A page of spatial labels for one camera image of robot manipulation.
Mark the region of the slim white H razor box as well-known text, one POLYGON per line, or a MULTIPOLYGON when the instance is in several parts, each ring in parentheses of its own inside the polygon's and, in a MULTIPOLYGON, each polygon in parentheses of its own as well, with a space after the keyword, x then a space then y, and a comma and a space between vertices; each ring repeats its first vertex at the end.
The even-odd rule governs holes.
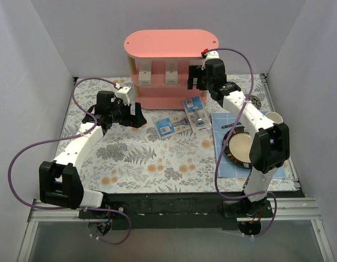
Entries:
POLYGON ((165 83, 166 84, 177 84, 178 83, 178 62, 177 61, 167 61, 165 68, 165 83))

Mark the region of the Gillette razor blister pack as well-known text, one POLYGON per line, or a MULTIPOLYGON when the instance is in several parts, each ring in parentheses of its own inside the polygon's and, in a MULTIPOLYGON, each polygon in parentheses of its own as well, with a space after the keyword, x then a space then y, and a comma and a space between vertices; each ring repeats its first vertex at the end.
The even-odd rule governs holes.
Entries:
POLYGON ((193 133, 212 128, 210 116, 206 113, 200 97, 185 99, 182 104, 193 133))
POLYGON ((156 121, 155 125, 160 138, 166 138, 191 129, 191 125, 185 113, 163 118, 162 120, 156 121))

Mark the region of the floral patterned ceramic bowl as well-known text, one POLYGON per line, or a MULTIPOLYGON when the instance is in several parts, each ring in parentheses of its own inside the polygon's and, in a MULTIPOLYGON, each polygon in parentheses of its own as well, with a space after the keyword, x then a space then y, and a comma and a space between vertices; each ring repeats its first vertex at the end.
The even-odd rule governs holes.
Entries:
POLYGON ((257 109, 261 109, 262 107, 262 103, 261 100, 259 99, 259 97, 255 96, 255 95, 250 95, 249 96, 249 100, 251 101, 252 105, 257 109))

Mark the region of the white Harry's razor box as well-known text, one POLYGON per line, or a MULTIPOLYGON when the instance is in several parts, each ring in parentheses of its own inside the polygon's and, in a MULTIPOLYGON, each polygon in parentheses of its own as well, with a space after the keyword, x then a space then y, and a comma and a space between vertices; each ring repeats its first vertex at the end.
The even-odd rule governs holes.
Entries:
POLYGON ((152 76, 152 61, 146 60, 140 62, 139 67, 139 84, 150 85, 152 76))

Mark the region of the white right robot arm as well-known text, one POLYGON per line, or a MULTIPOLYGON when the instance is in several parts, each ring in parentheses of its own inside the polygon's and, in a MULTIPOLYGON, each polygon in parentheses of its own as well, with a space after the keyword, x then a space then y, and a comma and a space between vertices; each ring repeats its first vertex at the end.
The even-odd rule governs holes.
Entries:
POLYGON ((188 89, 208 91, 211 98, 236 116, 252 137, 251 172, 242 195, 233 198, 247 217, 255 216, 267 199, 267 189, 284 162, 290 157, 289 128, 275 123, 248 100, 241 88, 227 80, 225 65, 220 58, 207 57, 202 65, 190 65, 188 89))

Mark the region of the dark rimmed cream plate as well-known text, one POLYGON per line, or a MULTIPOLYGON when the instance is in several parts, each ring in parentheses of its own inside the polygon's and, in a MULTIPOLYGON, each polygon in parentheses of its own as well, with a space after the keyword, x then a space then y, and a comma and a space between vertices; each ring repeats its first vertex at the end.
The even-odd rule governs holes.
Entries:
POLYGON ((252 165, 249 153, 252 142, 252 136, 243 126, 236 127, 231 134, 224 153, 235 165, 245 169, 251 169, 252 165))

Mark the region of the blue checkered cloth napkin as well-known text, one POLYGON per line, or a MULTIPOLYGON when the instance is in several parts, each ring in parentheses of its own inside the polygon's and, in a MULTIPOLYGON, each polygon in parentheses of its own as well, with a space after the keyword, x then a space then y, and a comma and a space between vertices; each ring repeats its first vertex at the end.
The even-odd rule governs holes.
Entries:
MULTIPOLYGON (((215 158, 218 159, 223 143, 228 136, 229 130, 231 129, 221 129, 221 126, 234 124, 236 117, 227 112, 214 112, 211 114, 211 119, 215 158)), ((250 172, 251 169, 245 169, 235 165, 224 153, 219 165, 218 176, 222 178, 247 178, 250 172)))

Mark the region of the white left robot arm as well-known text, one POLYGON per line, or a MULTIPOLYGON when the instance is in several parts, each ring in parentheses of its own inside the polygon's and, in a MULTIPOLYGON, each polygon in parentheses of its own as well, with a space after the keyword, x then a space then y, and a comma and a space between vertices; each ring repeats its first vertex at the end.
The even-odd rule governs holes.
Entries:
POLYGON ((147 123, 140 103, 136 102, 135 110, 131 111, 129 93, 129 87, 122 87, 116 92, 98 92, 96 104, 86 111, 76 137, 52 161, 42 162, 39 167, 39 193, 43 203, 69 209, 91 207, 98 218, 109 214, 110 205, 103 200, 103 193, 86 189, 79 172, 93 147, 113 124, 140 128, 147 123))

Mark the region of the pink three-tier wooden shelf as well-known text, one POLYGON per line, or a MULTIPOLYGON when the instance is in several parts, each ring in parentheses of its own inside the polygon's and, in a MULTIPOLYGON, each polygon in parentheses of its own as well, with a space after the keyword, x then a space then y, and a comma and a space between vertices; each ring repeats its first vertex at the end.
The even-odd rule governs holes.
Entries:
POLYGON ((201 52, 219 46, 217 37, 202 29, 145 29, 127 36, 124 49, 128 56, 135 100, 148 110, 181 110, 182 101, 192 97, 207 100, 207 92, 187 88, 190 65, 201 65, 201 52), (141 61, 152 61, 150 85, 139 84, 141 61), (178 83, 165 83, 167 61, 178 62, 178 83))

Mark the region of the dark handled table knife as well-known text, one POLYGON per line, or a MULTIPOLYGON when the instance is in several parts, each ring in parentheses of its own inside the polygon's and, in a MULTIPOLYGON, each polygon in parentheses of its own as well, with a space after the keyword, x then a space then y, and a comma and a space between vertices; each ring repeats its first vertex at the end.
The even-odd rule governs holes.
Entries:
POLYGON ((243 184, 243 189, 245 189, 245 188, 246 188, 246 186, 247 186, 248 182, 249 182, 249 178, 246 178, 246 180, 244 181, 244 184, 243 184))

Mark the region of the yellow ceramic mug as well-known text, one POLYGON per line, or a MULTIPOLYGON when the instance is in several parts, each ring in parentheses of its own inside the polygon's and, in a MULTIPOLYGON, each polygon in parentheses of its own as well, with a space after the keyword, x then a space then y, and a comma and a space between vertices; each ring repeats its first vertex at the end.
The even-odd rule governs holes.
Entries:
POLYGON ((283 118, 281 117, 281 115, 278 114, 277 112, 267 112, 267 113, 265 114, 265 116, 266 116, 268 119, 272 120, 272 121, 273 121, 274 123, 276 123, 276 124, 280 124, 280 123, 283 123, 283 122, 284 122, 284 120, 283 120, 283 118))

